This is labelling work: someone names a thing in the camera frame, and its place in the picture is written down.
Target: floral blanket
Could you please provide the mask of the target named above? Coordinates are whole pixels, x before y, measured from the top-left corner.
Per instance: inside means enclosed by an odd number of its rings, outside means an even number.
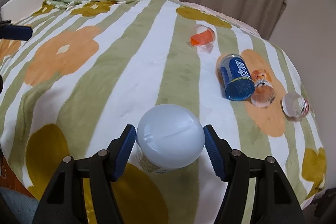
[[[287,92],[306,97],[295,67],[281,49],[236,22],[174,0],[46,0],[18,24],[34,32],[27,42],[0,42],[0,143],[36,198],[64,156],[80,159],[107,148],[128,123],[136,127],[163,103],[191,110],[250,157],[273,155],[300,203],[323,187],[326,157],[313,111],[293,122],[281,109]],[[188,45],[196,24],[215,33],[210,53]],[[270,107],[222,97],[216,66],[229,53],[240,54],[250,71],[269,72],[277,95]],[[163,175],[138,167],[132,154],[112,184],[125,223],[213,223],[226,183],[205,149],[193,164]],[[252,210],[252,183],[249,190],[243,223]]]

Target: blue fabric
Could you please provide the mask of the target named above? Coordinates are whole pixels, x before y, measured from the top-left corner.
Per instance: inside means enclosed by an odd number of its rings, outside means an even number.
[[[0,188],[8,207],[21,224],[32,224],[39,201],[10,189]]]

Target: white wall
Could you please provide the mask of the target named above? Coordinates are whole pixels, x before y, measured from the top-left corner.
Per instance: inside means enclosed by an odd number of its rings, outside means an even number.
[[[286,0],[270,41],[298,70],[327,153],[326,186],[336,187],[336,0]]]

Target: white bottle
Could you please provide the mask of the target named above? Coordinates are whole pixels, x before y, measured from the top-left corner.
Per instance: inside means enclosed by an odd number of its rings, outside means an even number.
[[[309,103],[296,92],[290,92],[283,97],[282,108],[288,117],[300,119],[308,114]]]
[[[157,105],[141,118],[137,132],[136,158],[149,173],[165,173],[185,167],[200,156],[204,131],[188,109]]]

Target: metal screw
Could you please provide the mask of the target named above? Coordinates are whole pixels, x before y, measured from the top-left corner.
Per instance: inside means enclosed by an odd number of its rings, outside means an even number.
[[[107,150],[106,149],[102,149],[98,152],[98,155],[101,156],[101,157],[104,157],[107,155]]]
[[[234,149],[231,151],[231,154],[235,157],[239,157],[242,153],[238,149]]]
[[[66,156],[63,158],[63,162],[65,162],[66,164],[69,163],[72,160],[71,156]]]
[[[269,157],[267,157],[267,161],[268,161],[270,164],[273,164],[273,163],[275,163],[275,158],[269,156]]]

